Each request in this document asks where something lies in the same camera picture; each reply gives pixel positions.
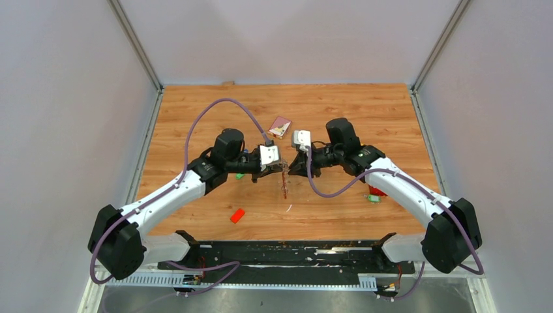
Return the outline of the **metal key organizer red handle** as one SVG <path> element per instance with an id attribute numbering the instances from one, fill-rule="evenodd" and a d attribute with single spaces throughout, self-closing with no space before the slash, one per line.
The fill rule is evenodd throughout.
<path id="1" fill-rule="evenodd" d="M 282 171 L 281 171 L 281 177 L 282 177 L 282 184 L 281 184 L 281 191 L 282 191 L 282 195 L 283 195 L 283 198 L 285 200 L 288 199 L 288 193 L 289 193 L 289 189 L 288 189 L 288 163 L 283 160 L 281 163 L 280 163 L 280 167 L 282 168 Z"/>

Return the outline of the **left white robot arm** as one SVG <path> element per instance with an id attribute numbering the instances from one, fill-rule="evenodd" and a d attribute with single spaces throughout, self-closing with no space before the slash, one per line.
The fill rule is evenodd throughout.
<path id="1" fill-rule="evenodd" d="M 111 278 L 122 280 L 142 265 L 176 261 L 193 269 L 200 260 L 194 240 L 184 231 L 151 236 L 150 231 L 176 210 L 225 183 L 231 173 L 260 177 L 282 171 L 278 146 L 270 140 L 245 151 L 243 133 L 227 128 L 214 145 L 192 160 L 185 171 L 146 197 L 116 209 L 103 207 L 97 215 L 88 249 L 92 265 L 101 263 Z"/>

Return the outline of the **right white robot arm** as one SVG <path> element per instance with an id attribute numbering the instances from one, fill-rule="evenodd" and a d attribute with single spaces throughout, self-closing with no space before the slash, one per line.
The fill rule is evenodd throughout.
<path id="1" fill-rule="evenodd" d="M 289 167 L 290 175 L 306 177 L 313 191 L 323 198 L 334 198 L 358 181 L 374 187 L 411 213 L 424 227 L 424 233 L 384 237 L 372 255 L 374 267 L 389 272 L 403 261 L 426 261 L 442 273 L 457 267 L 475 275 L 484 268 L 477 255 L 482 245 L 475 208 L 465 198 L 452 200 L 434 192 L 401 170 L 384 152 L 363 145 L 346 118 L 326 124 L 329 142 L 316 147 L 310 131 L 296 130 L 291 142 L 297 156 Z M 314 177 L 321 169 L 341 166 L 353 180 L 339 191 L 325 194 L 317 189 Z"/>

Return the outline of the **playing card box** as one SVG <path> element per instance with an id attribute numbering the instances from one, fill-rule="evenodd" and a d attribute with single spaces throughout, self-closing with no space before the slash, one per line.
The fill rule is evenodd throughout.
<path id="1" fill-rule="evenodd" d="M 291 120 L 287 119 L 282 116 L 277 116 L 274 120 L 273 124 L 269 127 L 269 130 L 267 131 L 268 135 L 283 139 L 286 133 L 288 132 L 288 129 L 291 126 Z"/>

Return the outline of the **small orange block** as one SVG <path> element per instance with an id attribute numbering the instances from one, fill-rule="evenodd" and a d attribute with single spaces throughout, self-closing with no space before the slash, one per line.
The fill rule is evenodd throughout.
<path id="1" fill-rule="evenodd" d="M 236 224 L 244 217 L 244 215 L 245 210 L 238 208 L 238 210 L 236 210 L 236 212 L 234 212 L 234 214 L 230 217 L 230 221 Z"/>

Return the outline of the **red perforated block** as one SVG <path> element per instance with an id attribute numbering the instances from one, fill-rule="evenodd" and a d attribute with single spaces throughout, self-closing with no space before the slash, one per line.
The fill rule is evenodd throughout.
<path id="1" fill-rule="evenodd" d="M 371 186 L 371 185 L 368 186 L 368 191 L 369 191 L 369 194 L 371 196 L 379 196 L 379 197 L 386 197 L 387 196 L 386 193 L 384 193 L 380 189 L 378 189 L 374 186 Z"/>

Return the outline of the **small green toy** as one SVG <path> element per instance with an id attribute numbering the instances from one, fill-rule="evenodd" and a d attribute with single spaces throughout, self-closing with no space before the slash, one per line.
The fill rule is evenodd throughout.
<path id="1" fill-rule="evenodd" d="M 377 195 L 367 194 L 365 198 L 371 203 L 380 203 L 381 197 Z"/>

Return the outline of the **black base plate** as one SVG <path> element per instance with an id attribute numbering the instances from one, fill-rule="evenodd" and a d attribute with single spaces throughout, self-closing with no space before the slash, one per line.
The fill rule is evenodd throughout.
<path id="1" fill-rule="evenodd" d="M 350 241 L 202 241 L 179 264 L 214 267 L 238 261 L 228 284 L 357 285 L 359 275 L 412 275 L 408 262 L 386 259 L 372 240 Z"/>

